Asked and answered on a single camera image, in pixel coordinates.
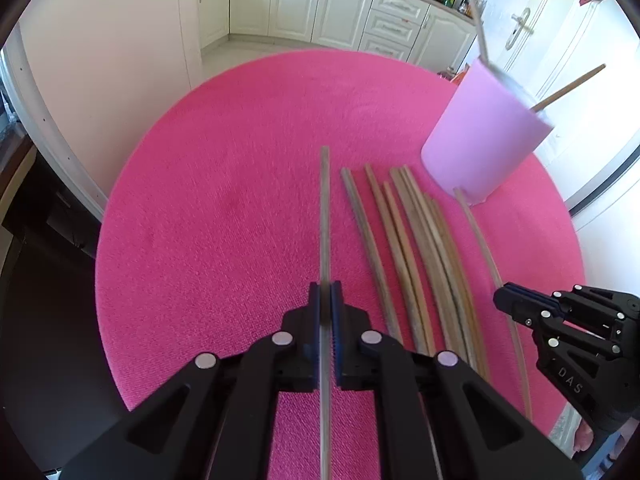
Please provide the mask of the person's right hand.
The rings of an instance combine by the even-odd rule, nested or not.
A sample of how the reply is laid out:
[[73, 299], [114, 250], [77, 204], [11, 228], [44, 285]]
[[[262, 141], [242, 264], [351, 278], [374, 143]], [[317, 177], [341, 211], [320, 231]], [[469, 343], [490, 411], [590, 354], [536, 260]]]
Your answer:
[[586, 452], [592, 445], [594, 438], [593, 430], [589, 427], [585, 419], [582, 419], [574, 434], [573, 451]]

